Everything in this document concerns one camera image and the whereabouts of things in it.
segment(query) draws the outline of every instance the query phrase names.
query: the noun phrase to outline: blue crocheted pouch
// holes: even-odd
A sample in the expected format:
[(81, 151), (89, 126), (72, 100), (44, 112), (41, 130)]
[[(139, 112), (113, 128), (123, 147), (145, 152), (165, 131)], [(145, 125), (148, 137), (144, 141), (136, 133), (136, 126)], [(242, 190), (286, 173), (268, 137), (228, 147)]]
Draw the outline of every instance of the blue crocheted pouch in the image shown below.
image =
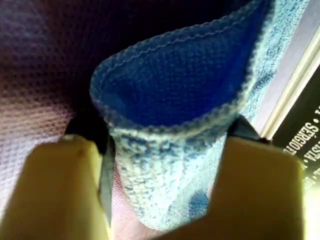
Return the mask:
[(95, 70), (92, 101), (116, 143), (125, 192), (148, 227), (191, 219), (173, 203), (190, 202), (194, 177), (219, 157), (217, 140), (257, 86), (274, 4), (252, 0), (221, 19), (138, 42)]

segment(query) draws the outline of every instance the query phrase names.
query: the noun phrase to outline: knitted fabric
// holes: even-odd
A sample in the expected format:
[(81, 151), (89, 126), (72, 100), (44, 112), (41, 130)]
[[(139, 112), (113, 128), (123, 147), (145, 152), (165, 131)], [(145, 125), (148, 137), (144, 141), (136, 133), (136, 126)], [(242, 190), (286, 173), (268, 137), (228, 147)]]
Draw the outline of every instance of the knitted fabric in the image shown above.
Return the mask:
[(239, 112), (254, 116), (306, 3), (252, 0), (221, 19), (139, 42), (95, 70), (91, 98), (145, 225), (168, 230), (205, 213), (222, 137)]

